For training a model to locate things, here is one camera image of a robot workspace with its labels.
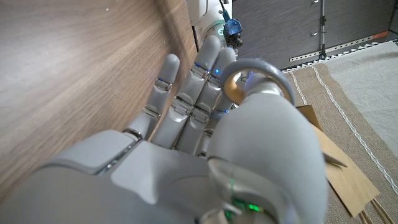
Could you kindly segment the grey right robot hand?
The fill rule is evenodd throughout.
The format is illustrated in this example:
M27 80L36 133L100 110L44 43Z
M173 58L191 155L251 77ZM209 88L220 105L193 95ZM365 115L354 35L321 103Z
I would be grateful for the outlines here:
M205 40L168 114L180 65L165 58L145 111L39 167L2 223L321 223L325 161L275 66Z

